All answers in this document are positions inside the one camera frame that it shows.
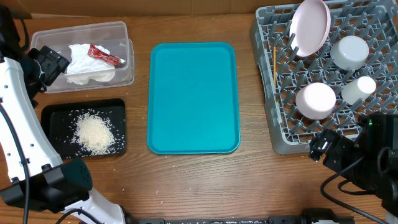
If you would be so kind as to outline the white napkin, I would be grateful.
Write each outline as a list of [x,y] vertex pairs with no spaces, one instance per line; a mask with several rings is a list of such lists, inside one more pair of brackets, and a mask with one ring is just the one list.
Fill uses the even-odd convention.
[[65,74],[67,82],[86,85],[90,80],[108,82],[114,78],[114,65],[88,55],[90,44],[73,44],[69,48],[72,62]]

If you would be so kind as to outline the red snack wrapper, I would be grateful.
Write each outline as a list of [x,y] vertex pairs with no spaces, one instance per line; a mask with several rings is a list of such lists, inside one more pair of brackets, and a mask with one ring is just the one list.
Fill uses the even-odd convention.
[[119,57],[106,54],[92,43],[90,44],[90,48],[88,49],[88,56],[102,60],[110,65],[119,66],[120,64],[123,64],[122,60]]

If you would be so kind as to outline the pink bowl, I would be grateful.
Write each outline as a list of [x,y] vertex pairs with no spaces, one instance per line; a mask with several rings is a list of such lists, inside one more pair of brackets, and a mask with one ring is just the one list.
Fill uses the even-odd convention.
[[311,83],[302,88],[295,98],[296,107],[309,119],[325,119],[335,107],[336,95],[324,83]]

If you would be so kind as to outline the white paper cup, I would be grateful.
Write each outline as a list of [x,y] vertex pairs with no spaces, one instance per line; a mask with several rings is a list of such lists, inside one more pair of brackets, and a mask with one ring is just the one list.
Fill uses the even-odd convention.
[[375,90],[376,82],[371,77],[363,76],[346,84],[341,91],[341,97],[349,105],[353,105],[356,101],[371,96]]

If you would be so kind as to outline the pile of rice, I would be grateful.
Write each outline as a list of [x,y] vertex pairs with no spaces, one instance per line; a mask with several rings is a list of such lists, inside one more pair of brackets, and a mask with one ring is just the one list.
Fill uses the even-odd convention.
[[94,109],[78,111],[77,117],[71,122],[72,138],[70,142],[77,144],[83,152],[93,156],[102,156],[114,152],[116,137],[112,133],[113,124],[104,112]]

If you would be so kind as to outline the grey small bowl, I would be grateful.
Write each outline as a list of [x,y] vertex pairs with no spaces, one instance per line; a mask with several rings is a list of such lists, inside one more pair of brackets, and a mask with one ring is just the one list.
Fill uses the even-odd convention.
[[330,50],[333,63],[343,70],[357,70],[363,66],[369,55],[369,47],[365,40],[355,35],[349,35],[336,44]]

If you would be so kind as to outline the wooden chopstick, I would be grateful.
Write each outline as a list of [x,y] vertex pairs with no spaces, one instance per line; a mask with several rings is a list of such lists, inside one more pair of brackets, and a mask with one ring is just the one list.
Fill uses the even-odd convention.
[[273,59],[272,59],[272,62],[273,62],[273,82],[274,82],[274,87],[276,89],[277,88],[276,87],[276,83],[277,83],[277,80],[276,80],[276,76],[277,76],[277,71],[276,71],[276,65],[277,65],[277,62],[276,62],[276,47],[273,47],[273,49],[272,49],[272,56],[273,56]]

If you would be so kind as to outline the white round plate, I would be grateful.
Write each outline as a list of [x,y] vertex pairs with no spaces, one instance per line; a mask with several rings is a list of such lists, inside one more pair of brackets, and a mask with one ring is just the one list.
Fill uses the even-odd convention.
[[291,43],[297,56],[307,57],[318,51],[326,42],[331,26],[331,14],[322,0],[304,0],[296,9],[289,34],[295,34]]

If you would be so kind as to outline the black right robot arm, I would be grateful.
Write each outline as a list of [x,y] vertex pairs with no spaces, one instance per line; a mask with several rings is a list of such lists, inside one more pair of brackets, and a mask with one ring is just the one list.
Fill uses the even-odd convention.
[[[397,223],[397,115],[380,112],[358,119],[362,127],[355,140],[324,129],[310,141],[309,158],[335,171],[321,186],[321,194],[331,202],[377,223]],[[382,200],[386,219],[381,220],[325,192],[337,177],[344,177],[338,189],[349,195],[375,195]]]

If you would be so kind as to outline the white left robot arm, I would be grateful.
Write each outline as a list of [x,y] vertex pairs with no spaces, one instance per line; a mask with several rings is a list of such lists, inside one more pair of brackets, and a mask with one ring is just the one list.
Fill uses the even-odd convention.
[[1,6],[1,147],[11,186],[1,190],[4,203],[29,211],[61,212],[83,223],[133,223],[125,209],[93,188],[81,159],[64,163],[52,147],[34,111],[34,97],[63,73],[69,61],[47,46],[20,45],[12,12]]

